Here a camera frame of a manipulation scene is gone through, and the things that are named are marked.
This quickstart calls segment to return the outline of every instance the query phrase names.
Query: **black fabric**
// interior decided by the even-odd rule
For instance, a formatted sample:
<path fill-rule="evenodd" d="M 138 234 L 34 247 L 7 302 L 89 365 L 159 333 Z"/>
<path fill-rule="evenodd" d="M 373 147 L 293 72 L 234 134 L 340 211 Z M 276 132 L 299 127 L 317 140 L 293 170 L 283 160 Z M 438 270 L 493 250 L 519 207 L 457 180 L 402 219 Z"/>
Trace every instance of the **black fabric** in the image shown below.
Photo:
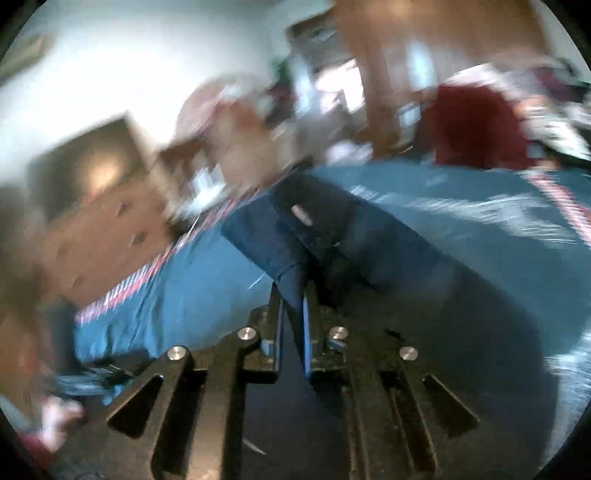
<path fill-rule="evenodd" d="M 342 189 L 310 177 L 305 171 L 287 177 L 270 195 L 284 227 L 318 259 L 343 238 L 356 203 Z M 311 227 L 296 217 L 292 211 L 294 206 L 313 218 Z"/>
<path fill-rule="evenodd" d="M 51 337 L 53 368 L 57 375 L 76 375 L 82 366 L 74 350 L 76 306 L 64 299 L 57 299 L 41 306 L 41 318 L 48 326 Z"/>
<path fill-rule="evenodd" d="M 296 265 L 307 264 L 305 249 L 285 230 L 268 194 L 233 212 L 222 225 L 222 235 L 273 280 Z"/>

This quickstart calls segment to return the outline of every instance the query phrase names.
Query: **white wall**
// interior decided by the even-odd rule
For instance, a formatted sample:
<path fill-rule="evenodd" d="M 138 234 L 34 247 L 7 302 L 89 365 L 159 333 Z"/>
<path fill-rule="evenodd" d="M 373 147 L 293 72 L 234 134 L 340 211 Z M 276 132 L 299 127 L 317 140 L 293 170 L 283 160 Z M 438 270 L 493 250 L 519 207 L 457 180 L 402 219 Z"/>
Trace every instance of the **white wall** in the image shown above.
<path fill-rule="evenodd" d="M 290 44 L 285 29 L 315 15 L 326 12 L 333 6 L 330 0 L 282 0 L 267 12 L 265 25 L 277 60 L 290 54 Z"/>
<path fill-rule="evenodd" d="M 0 180 L 126 111 L 165 145 L 186 97 L 212 76 L 269 82 L 265 11 L 244 0 L 48 0 L 17 42 L 51 34 L 53 49 L 0 87 Z"/>
<path fill-rule="evenodd" d="M 570 60 L 577 70 L 580 72 L 580 79 L 585 82 L 591 82 L 591 70 L 581 56 L 579 49 L 574 44 L 572 38 L 564 29 L 558 18 L 552 13 L 552 10 L 546 6 L 541 0 L 531 0 L 540 24 L 552 53 L 556 57 L 561 57 Z"/>

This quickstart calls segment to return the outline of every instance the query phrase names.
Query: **red cushion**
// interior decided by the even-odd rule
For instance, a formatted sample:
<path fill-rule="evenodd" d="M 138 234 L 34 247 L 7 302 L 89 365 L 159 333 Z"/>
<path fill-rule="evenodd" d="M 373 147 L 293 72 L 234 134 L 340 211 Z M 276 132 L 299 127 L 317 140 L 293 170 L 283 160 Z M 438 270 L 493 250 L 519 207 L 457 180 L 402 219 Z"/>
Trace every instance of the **red cushion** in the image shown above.
<path fill-rule="evenodd" d="M 488 87 L 440 86 L 423 118 L 439 165 L 523 170 L 535 163 L 511 105 Z"/>

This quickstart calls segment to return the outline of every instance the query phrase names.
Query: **silver bolt head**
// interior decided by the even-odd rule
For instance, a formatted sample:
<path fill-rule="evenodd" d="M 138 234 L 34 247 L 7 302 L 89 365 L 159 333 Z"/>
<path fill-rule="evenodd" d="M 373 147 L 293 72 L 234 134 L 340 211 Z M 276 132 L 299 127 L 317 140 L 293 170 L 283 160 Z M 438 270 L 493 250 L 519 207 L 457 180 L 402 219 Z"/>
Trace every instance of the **silver bolt head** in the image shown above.
<path fill-rule="evenodd" d="M 345 327 L 332 327 L 329 330 L 329 337 L 333 340 L 345 340 L 349 336 L 349 331 Z"/>
<path fill-rule="evenodd" d="M 252 340 L 256 337 L 256 330 L 252 327 L 244 327 L 238 330 L 238 338 L 240 340 Z"/>
<path fill-rule="evenodd" d="M 171 360 L 180 360 L 181 358 L 184 358 L 185 355 L 187 355 L 187 349 L 183 346 L 177 345 L 169 348 L 168 352 L 166 352 L 166 355 Z"/>
<path fill-rule="evenodd" d="M 400 358 L 407 362 L 414 362 L 418 358 L 418 350 L 413 346 L 403 346 L 400 349 Z"/>

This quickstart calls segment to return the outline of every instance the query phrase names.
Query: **wooden cabinet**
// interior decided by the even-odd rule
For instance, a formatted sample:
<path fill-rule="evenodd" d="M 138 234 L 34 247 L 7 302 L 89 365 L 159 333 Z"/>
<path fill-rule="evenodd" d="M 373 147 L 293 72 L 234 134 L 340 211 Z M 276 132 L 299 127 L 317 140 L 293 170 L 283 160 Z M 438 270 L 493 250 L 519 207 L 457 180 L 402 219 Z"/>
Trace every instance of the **wooden cabinet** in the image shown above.
<path fill-rule="evenodd" d="M 82 307 L 171 243 L 164 199 L 135 177 L 52 222 L 41 261 L 54 293 Z"/>

